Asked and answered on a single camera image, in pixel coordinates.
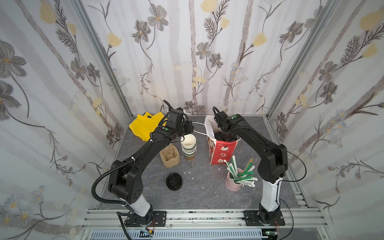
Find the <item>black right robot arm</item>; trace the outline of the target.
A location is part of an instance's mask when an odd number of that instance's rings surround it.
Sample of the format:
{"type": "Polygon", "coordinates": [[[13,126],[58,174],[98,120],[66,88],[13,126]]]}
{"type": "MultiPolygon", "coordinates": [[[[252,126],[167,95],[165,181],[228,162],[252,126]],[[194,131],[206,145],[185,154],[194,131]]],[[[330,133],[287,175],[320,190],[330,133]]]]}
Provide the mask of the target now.
{"type": "Polygon", "coordinates": [[[288,170],[287,148],[283,144],[277,145],[269,141],[239,114],[228,116],[216,107],[213,107],[213,113],[225,140],[239,137],[261,158],[258,173],[263,180],[263,196],[259,204],[258,218],[265,226],[281,224],[280,183],[288,170]]]}

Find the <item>red white paper gift bag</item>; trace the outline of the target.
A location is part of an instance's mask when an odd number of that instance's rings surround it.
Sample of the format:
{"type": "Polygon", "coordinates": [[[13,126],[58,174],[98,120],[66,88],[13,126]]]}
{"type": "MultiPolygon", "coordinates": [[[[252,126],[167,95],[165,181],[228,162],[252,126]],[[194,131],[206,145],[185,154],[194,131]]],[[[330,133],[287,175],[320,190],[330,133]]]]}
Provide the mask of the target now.
{"type": "Polygon", "coordinates": [[[214,119],[214,115],[205,117],[204,123],[197,123],[205,126],[205,133],[202,135],[207,136],[209,146],[209,156],[211,165],[220,165],[229,162],[238,145],[240,138],[235,137],[233,140],[225,141],[220,138],[222,133],[214,119]]]}

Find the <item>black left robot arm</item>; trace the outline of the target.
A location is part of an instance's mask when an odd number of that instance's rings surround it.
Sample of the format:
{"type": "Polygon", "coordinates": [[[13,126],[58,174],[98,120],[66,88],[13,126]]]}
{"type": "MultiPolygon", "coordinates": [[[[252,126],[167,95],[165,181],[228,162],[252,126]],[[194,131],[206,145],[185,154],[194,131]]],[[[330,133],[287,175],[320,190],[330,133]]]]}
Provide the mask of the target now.
{"type": "Polygon", "coordinates": [[[150,139],[134,154],[123,161],[114,161],[112,168],[100,175],[91,187],[91,194],[95,200],[105,204],[119,204],[129,210],[128,213],[117,212],[125,237],[130,240],[124,217],[133,216],[135,223],[144,227],[155,222],[153,206],[143,195],[142,174],[149,163],[165,147],[170,145],[177,137],[191,134],[194,130],[192,121],[189,120],[183,108],[168,106],[166,115],[160,120],[155,130],[150,133],[150,139]],[[109,177],[108,191],[115,195],[117,200],[108,200],[100,197],[96,188],[104,178],[109,177]]]}

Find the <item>black plastic cup lid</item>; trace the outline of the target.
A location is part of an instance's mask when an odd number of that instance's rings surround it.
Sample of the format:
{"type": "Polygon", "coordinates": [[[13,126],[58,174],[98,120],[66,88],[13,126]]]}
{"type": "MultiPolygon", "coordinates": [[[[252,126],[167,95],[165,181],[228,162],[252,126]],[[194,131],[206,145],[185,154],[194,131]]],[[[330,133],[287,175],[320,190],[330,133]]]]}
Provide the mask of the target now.
{"type": "Polygon", "coordinates": [[[230,142],[233,141],[232,137],[228,137],[226,135],[223,136],[221,132],[215,133],[215,139],[222,142],[230,142]]]}

